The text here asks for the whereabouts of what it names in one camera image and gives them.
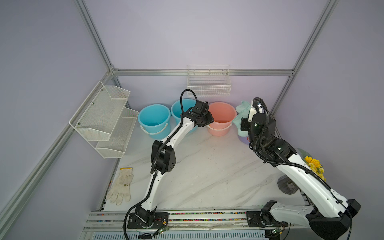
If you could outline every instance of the vase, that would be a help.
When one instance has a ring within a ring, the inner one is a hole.
[[[303,161],[306,156],[312,157],[303,149],[295,148],[295,150]],[[290,195],[294,194],[295,192],[297,192],[297,190],[299,190],[299,187],[296,185],[296,183],[292,181],[292,179],[290,179],[287,175],[279,177],[279,179],[277,180],[277,186],[283,193]]]

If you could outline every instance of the pink bucket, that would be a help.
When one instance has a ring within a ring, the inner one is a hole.
[[[209,104],[209,111],[215,121],[207,126],[208,132],[218,137],[227,134],[232,120],[237,116],[236,109],[228,103],[215,102]]]

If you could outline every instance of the purple container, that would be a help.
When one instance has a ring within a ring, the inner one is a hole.
[[[237,137],[241,142],[245,143],[246,145],[249,145],[248,137],[240,137],[239,135],[237,135]]]

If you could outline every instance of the wire basket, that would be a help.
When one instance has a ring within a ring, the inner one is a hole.
[[[119,120],[130,91],[104,86],[92,100],[77,122],[70,121],[72,127],[87,141],[108,141]]]
[[[201,97],[229,96],[229,65],[188,65],[187,88]]]
[[[138,115],[138,111],[129,108],[123,109],[109,141],[100,141],[95,147],[103,158],[124,156]]]

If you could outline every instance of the mounting plate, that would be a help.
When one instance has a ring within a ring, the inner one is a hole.
[[[163,221],[165,221],[168,224],[168,215],[167,212],[155,212],[155,219],[160,220],[154,220],[152,226],[150,228],[158,229],[163,225]],[[129,214],[129,220],[127,221],[127,228],[128,229],[146,229],[145,223],[138,217],[134,212]]]
[[[265,224],[262,223],[262,218],[260,217],[261,211],[247,211],[247,222],[248,227],[266,227]],[[275,222],[272,225],[268,225],[268,227],[281,227],[284,224],[285,227],[288,226],[287,222]]]

